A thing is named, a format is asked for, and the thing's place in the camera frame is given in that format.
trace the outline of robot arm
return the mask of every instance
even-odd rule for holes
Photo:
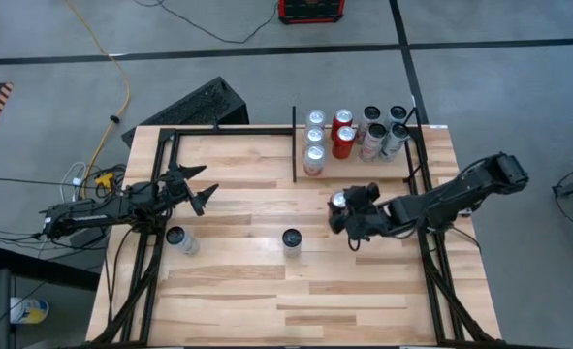
[[[186,179],[197,175],[206,166],[185,168],[171,166],[155,182],[140,182],[107,197],[101,203],[85,199],[51,206],[45,214],[43,234],[50,239],[70,235],[80,229],[109,227],[118,224],[151,223],[167,219],[179,203],[189,201],[197,215],[219,184],[193,195]]]
[[[345,207],[329,203],[330,226],[338,234],[346,229],[352,240],[370,236],[394,237],[424,224],[443,229],[459,211],[476,210],[490,194],[512,194],[525,188],[527,173],[512,155],[499,153],[463,170],[452,181],[423,195],[406,195],[375,205],[378,186],[353,186],[344,191]]]

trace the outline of wooden tabletop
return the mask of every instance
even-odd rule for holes
[[[433,185],[452,179],[458,167],[448,129],[426,126],[423,132]],[[158,134],[155,126],[137,129],[126,184],[150,180]],[[346,234],[333,234],[327,224],[326,202],[334,191],[378,180],[293,183],[291,154],[289,136],[182,137],[179,163],[207,165],[190,186],[220,186],[205,216],[181,204],[170,220],[193,232],[201,249],[188,257],[166,244],[149,344],[435,344],[417,237],[372,238],[352,252]],[[381,200],[408,194],[400,181],[385,179],[379,186]],[[469,219],[460,218],[456,226],[474,234]],[[282,253],[280,238],[288,228],[302,232],[298,258]],[[111,232],[110,270],[127,229]],[[138,240],[132,234],[121,249],[114,310],[128,295]],[[459,299],[486,332],[499,337],[478,249],[452,233],[446,247]],[[87,339],[107,324],[106,274],[101,275]],[[439,297],[446,335],[452,337],[447,304]],[[142,310],[141,300],[132,338],[139,337]]]

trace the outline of yellow cable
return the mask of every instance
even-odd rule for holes
[[[85,21],[85,19],[83,19],[80,12],[75,7],[75,5],[73,5],[71,0],[64,0],[64,2],[69,7],[69,9],[71,9],[75,13],[77,18],[80,19],[81,23],[83,23],[83,26],[90,33],[90,36],[92,37],[92,40],[94,41],[94,44],[96,44],[97,48],[99,48],[101,53],[103,55],[107,56],[107,58],[109,58],[110,61],[113,62],[113,64],[115,64],[115,66],[118,68],[118,70],[120,71],[120,74],[122,74],[122,78],[124,79],[124,85],[126,86],[126,98],[124,99],[124,103],[122,104],[122,107],[120,107],[118,112],[115,114],[117,117],[120,117],[122,115],[122,113],[127,109],[127,106],[129,105],[129,100],[131,98],[131,88],[129,87],[129,79],[127,78],[127,74],[124,72],[124,69],[122,69],[122,67],[120,66],[118,61],[113,59],[113,57],[111,57],[111,55],[109,53],[107,53],[105,51],[105,49],[101,46],[101,44],[99,43],[99,40],[96,38],[96,35],[94,35],[94,32],[92,31],[92,29],[90,28],[88,23]],[[96,158],[99,156],[99,153],[103,149],[103,145],[105,144],[105,140],[107,139],[108,134],[110,133],[110,130],[111,130],[111,127],[113,126],[113,124],[114,124],[114,122],[110,121],[110,125],[105,130],[105,133],[103,134],[103,137],[101,138],[101,141],[99,142],[99,146],[97,146],[96,150],[94,150],[94,154],[92,154],[92,159],[90,159],[90,162],[88,164],[88,168],[85,171],[85,175],[83,177],[83,186],[81,188],[81,195],[84,198],[85,198],[85,183],[87,182],[87,179],[90,176],[90,170],[92,170],[92,166],[94,166],[94,162],[96,161]]]

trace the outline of can lid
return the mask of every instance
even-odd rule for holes
[[[166,233],[169,244],[179,244],[185,239],[185,231],[180,227],[171,227]]]
[[[355,130],[350,126],[342,126],[337,130],[337,136],[343,141],[353,141],[355,139]]]
[[[374,138],[382,138],[383,136],[385,136],[387,134],[387,130],[385,129],[385,126],[383,126],[381,124],[371,124],[370,127],[368,127],[367,131],[370,132],[370,134]]]
[[[395,124],[392,126],[392,134],[399,138],[407,138],[409,137],[409,129],[402,124]]]
[[[349,122],[353,120],[353,114],[349,110],[339,110],[335,112],[335,119],[339,122]]]
[[[344,198],[344,192],[339,191],[332,196],[332,204],[336,207],[345,208],[346,198]]]
[[[288,247],[297,247],[302,243],[302,234],[297,229],[288,229],[282,235],[282,242]]]
[[[381,111],[375,106],[369,106],[364,109],[364,116],[370,120],[376,120],[381,116]]]
[[[307,157],[312,160],[320,160],[325,156],[325,149],[320,145],[314,145],[307,149]]]
[[[310,111],[307,115],[307,118],[315,124],[324,124],[325,123],[325,113],[323,111],[314,110]]]
[[[323,139],[324,132],[320,127],[310,127],[307,130],[307,138],[313,142],[320,142]]]
[[[401,106],[393,106],[390,109],[390,115],[394,119],[402,120],[406,117],[406,109]]]

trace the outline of concrete floor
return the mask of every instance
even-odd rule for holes
[[[77,0],[111,53],[240,48],[215,41],[158,8],[130,0]],[[169,1],[228,38],[265,20],[268,0]],[[573,1],[399,1],[410,43],[573,38]],[[337,24],[284,26],[276,19],[245,48],[396,44],[388,1],[347,0]],[[63,3],[0,0],[0,58],[97,54]],[[448,124],[459,162],[503,150],[530,173],[527,189],[491,197],[474,216],[502,334],[518,344],[573,348],[573,225],[551,194],[573,170],[573,46],[412,51],[430,123]],[[290,106],[326,111],[410,104],[399,51],[125,61],[132,102],[98,164],[124,163],[119,135],[206,81],[222,76],[247,102],[252,123],[287,123]],[[111,63],[0,66],[15,90],[0,120],[0,176],[59,181],[87,161],[124,97]],[[56,187],[0,184],[0,229],[32,232]],[[573,215],[573,199],[563,203]],[[35,251],[24,250],[34,255]],[[88,252],[64,263],[102,262]],[[18,293],[30,289],[18,285]],[[18,345],[79,343],[94,294],[44,287],[51,318],[20,329]],[[66,322],[58,319],[68,318]]]

